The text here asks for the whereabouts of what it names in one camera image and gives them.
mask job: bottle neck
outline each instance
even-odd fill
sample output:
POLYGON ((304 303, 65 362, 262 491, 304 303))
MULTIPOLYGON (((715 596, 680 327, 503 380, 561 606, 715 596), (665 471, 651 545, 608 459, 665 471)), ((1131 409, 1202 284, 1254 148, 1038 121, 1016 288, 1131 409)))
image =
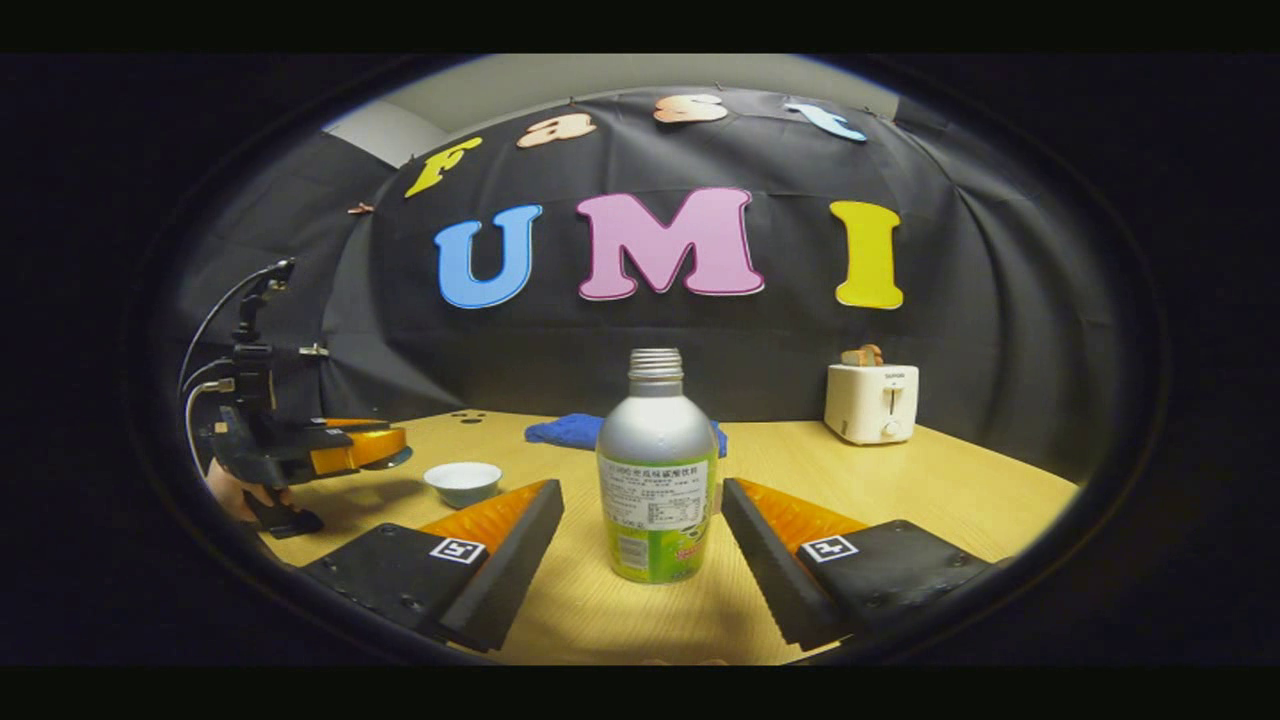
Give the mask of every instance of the bottle neck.
POLYGON ((640 347, 631 351, 631 397, 676 397, 685 393, 680 350, 640 347))
POLYGON ((678 379, 631 379, 631 397, 678 397, 685 395, 685 383, 678 379))

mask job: light blue letter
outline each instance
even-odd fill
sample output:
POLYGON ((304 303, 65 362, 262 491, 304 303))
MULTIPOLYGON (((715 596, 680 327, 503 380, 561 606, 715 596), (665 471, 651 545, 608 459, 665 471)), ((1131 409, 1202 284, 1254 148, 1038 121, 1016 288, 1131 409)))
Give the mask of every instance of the light blue letter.
POLYGON ((515 297, 534 269, 534 218, 541 205, 517 205, 498 213, 493 224, 502 228, 502 272, 493 279, 477 281, 471 274, 471 238, 480 223, 468 220, 436 233, 440 249, 440 295, 449 305, 466 310, 492 307, 515 297))
POLYGON ((831 135, 845 137, 852 140, 854 142, 867 142, 865 135, 854 129, 849 129, 841 124, 847 122, 845 120, 845 118, 841 118, 840 115, 833 115, 817 105, 787 104, 783 105, 783 108, 786 108, 787 110, 800 110, 800 113, 804 114, 806 120, 829 132, 831 135))

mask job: small cup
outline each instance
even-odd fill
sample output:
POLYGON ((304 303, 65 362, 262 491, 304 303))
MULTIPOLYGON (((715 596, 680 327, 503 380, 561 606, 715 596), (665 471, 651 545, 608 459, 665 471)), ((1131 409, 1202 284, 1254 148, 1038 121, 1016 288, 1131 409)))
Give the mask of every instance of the small cup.
POLYGON ((422 480, 440 493, 440 500, 454 510, 475 505, 498 495, 502 469, 488 462, 449 462, 422 473, 422 480))

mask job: blue towel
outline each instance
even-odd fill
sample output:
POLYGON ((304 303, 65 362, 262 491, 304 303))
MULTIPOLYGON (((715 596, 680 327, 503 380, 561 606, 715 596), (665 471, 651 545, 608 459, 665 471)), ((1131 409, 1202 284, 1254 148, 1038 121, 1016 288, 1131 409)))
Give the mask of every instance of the blue towel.
MULTIPOLYGON (((577 447, 580 450, 595 450, 595 437, 600 434, 600 425, 604 418, 573 413, 564 415, 559 420, 539 423, 525 428, 525 439, 529 442, 545 442, 561 447, 577 447)), ((712 428, 721 443, 721 457, 728 455, 728 438, 719 429, 719 423, 712 420, 712 428)))

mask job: yellow letter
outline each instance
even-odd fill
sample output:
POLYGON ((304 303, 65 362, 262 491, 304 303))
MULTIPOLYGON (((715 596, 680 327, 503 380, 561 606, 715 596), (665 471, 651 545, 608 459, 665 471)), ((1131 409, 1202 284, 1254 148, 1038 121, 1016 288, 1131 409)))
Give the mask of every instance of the yellow letter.
POLYGON ((849 237, 849 275, 836 288, 841 305, 892 310, 902 305, 893 284, 893 228, 896 213, 870 202, 832 202, 831 213, 845 223, 849 237))
POLYGON ((472 137, 471 140, 454 145, 448 150, 436 152, 426 159, 426 164, 422 167, 422 174, 417 177, 417 182, 413 187, 404 191, 404 197, 412 197, 419 192, 431 187, 433 184, 440 182, 440 173, 448 170, 453 165, 458 164, 462 159, 462 154, 471 150, 476 145, 480 145, 479 137, 472 137))

